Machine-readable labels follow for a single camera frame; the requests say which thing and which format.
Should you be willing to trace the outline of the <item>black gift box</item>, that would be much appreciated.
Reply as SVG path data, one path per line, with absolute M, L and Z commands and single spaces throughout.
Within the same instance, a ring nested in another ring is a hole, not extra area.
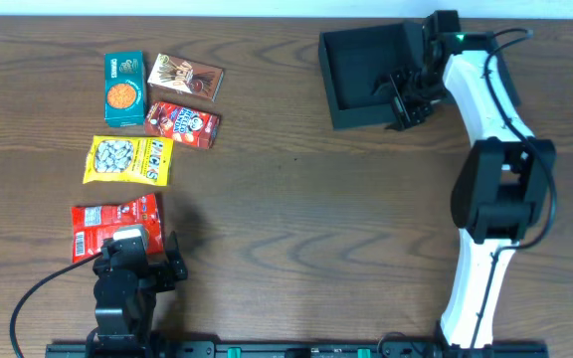
M 443 83 L 449 56 L 497 47 L 491 32 L 463 31 L 455 10 L 438 10 L 421 24 L 405 21 L 322 33 L 318 57 L 333 127 L 390 124 L 394 116 L 389 97 L 373 90 L 378 79 L 395 70 L 418 69 L 426 83 Z M 439 102 L 453 104 L 455 99 L 445 90 Z

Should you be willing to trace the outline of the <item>red Hello Panda box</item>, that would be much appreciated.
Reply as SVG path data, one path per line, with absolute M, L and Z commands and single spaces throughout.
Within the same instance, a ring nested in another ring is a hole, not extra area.
M 144 120 L 144 131 L 188 146 L 210 149 L 220 122 L 218 114 L 159 101 L 151 106 Z

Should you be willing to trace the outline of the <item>teal Chunkies cookie box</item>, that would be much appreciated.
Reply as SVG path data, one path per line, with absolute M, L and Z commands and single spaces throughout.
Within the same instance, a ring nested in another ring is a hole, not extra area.
M 110 127 L 142 125 L 147 109 L 141 51 L 104 56 L 104 120 Z

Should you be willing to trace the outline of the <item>brown Pocky box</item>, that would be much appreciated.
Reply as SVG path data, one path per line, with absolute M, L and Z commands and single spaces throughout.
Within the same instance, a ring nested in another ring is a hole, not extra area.
M 183 58 L 159 54 L 147 83 L 152 87 L 171 90 L 214 101 L 220 89 L 224 70 Z

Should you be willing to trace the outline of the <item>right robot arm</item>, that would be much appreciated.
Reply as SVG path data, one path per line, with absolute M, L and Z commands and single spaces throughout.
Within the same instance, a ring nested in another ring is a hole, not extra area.
M 556 214 L 554 144 L 538 139 L 520 118 L 501 62 L 497 32 L 465 32 L 455 10 L 438 10 L 422 24 L 423 63 L 380 79 L 391 128 L 402 131 L 451 98 L 471 150 L 451 194 L 460 251 L 449 303 L 425 357 L 544 357 L 541 343 L 493 341 L 492 322 L 513 255 L 538 245 Z

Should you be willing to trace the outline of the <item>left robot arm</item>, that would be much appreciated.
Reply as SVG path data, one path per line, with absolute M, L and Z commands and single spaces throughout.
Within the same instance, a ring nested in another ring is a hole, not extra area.
M 177 237 L 163 240 L 164 257 L 150 263 L 140 225 L 117 230 L 100 248 L 93 271 L 97 327 L 87 338 L 87 357 L 158 357 L 165 340 L 152 332 L 156 295 L 188 277 Z

